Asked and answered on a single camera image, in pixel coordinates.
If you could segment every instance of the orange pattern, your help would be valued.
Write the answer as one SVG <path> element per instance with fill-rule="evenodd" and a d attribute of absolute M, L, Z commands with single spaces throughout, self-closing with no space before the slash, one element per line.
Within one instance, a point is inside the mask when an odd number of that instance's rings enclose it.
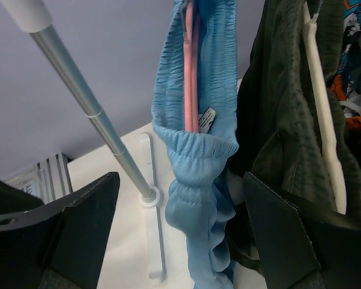
<path fill-rule="evenodd" d="M 346 101 L 347 96 L 342 91 L 341 75 L 337 74 L 335 80 L 333 81 L 330 90 L 337 96 L 338 101 Z"/>
<path fill-rule="evenodd" d="M 352 8 L 360 5 L 360 4 L 359 4 L 359 3 L 356 3 L 356 4 L 354 4 L 354 5 L 350 5 L 350 4 L 349 4 L 349 0 L 344 0 L 344 5 L 345 5 L 345 7 L 346 7 L 347 10 L 350 10 L 350 9 L 352 9 Z"/>
<path fill-rule="evenodd" d="M 348 128 L 351 131 L 361 131 L 361 116 L 347 118 Z"/>

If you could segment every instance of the white surface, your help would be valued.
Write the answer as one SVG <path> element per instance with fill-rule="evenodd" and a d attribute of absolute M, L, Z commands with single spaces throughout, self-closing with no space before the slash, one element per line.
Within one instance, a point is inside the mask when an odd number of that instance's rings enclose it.
<path fill-rule="evenodd" d="M 108 246 L 99 279 L 99 289 L 192 289 L 193 282 L 187 269 L 185 236 L 169 226 L 164 219 L 168 186 L 174 178 L 164 143 L 153 133 L 151 124 L 122 137 L 138 166 L 141 163 L 139 136 L 152 136 L 157 185 L 164 193 L 160 209 L 163 229 L 165 268 L 167 279 L 155 285 L 148 275 L 147 241 L 144 210 L 138 200 L 138 190 L 120 168 L 112 153 L 102 146 L 68 164 L 74 191 L 110 171 L 120 174 L 121 185 L 116 213 L 108 239 Z M 236 289 L 266 289 L 265 281 L 257 273 L 237 266 Z"/>
<path fill-rule="evenodd" d="M 173 1 L 44 3 L 118 134 L 149 123 L 153 85 Z M 238 1 L 240 76 L 248 66 L 263 5 L 263 1 Z M 58 152 L 78 158 L 101 145 L 103 140 L 37 45 L 0 3 L 0 178 Z"/>
<path fill-rule="evenodd" d="M 310 78 L 312 80 L 319 131 L 321 133 L 322 156 L 329 171 L 330 182 L 335 193 L 337 212 L 345 214 L 347 211 L 347 190 L 341 162 L 337 156 L 335 127 L 333 125 L 332 112 L 330 111 L 324 74 L 315 38 L 317 17 L 318 15 L 315 14 L 313 19 L 310 19 L 309 8 L 307 2 L 305 2 L 303 5 L 302 35 L 305 43 L 307 63 L 309 64 Z"/>
<path fill-rule="evenodd" d="M 0 0 L 19 28 L 35 33 L 52 24 L 52 16 L 42 0 Z"/>
<path fill-rule="evenodd" d="M 155 160 L 150 134 L 139 135 L 141 166 L 139 167 L 148 185 L 156 186 Z"/>
<path fill-rule="evenodd" d="M 140 204 L 143 207 L 146 219 L 146 243 L 147 243 L 147 267 L 149 278 L 160 284 L 165 279 L 163 236 L 161 226 L 161 206 L 163 194 L 157 187 L 152 187 L 155 193 L 155 200 L 147 203 L 142 196 L 139 196 Z"/>

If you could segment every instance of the hanging garment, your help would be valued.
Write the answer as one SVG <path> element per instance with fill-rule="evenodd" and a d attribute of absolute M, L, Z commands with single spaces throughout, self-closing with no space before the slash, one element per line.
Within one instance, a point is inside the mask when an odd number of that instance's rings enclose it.
<path fill-rule="evenodd" d="M 310 1 L 309 10 L 317 11 L 318 6 L 319 1 Z M 343 19 L 342 0 L 324 1 L 317 20 L 316 39 L 325 80 L 337 72 Z M 239 150 L 228 164 L 239 176 L 251 171 L 266 184 L 336 211 L 334 192 L 321 155 L 318 119 L 301 38 L 302 22 L 302 0 L 265 1 L 250 67 L 238 93 Z M 347 215 L 361 219 L 361 172 L 344 141 L 342 108 L 331 92 L 328 97 L 338 158 L 345 175 Z M 240 228 L 226 230 L 232 239 L 236 230 L 245 229 L 247 224 L 247 214 L 237 211 L 237 215 L 245 217 Z"/>
<path fill-rule="evenodd" d="M 214 122 L 209 134 L 184 131 L 184 3 L 175 0 L 156 76 L 152 123 L 166 143 L 176 177 L 169 188 L 165 217 L 187 237 L 188 267 L 196 288 L 231 289 L 224 228 L 235 212 L 231 201 L 224 197 L 228 189 L 221 173 L 238 149 L 236 2 L 198 0 L 194 5 L 201 19 L 199 113 L 212 108 L 216 112 Z"/>
<path fill-rule="evenodd" d="M 345 0 L 344 5 L 343 50 L 337 74 L 330 89 L 339 101 L 354 102 L 351 98 L 355 93 L 361 95 L 361 50 L 358 45 L 361 34 L 361 0 Z"/>

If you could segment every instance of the silver rod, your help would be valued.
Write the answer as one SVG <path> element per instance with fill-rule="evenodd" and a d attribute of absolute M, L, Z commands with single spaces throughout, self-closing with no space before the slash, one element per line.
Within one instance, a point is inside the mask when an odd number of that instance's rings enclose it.
<path fill-rule="evenodd" d="M 73 97 L 78 101 L 90 122 L 103 137 L 121 167 L 137 186 L 139 192 L 146 199 L 152 198 L 151 188 L 126 146 L 115 132 L 112 123 L 96 100 L 54 27 L 51 25 L 40 32 L 30 33 L 30 35 L 71 91 Z"/>

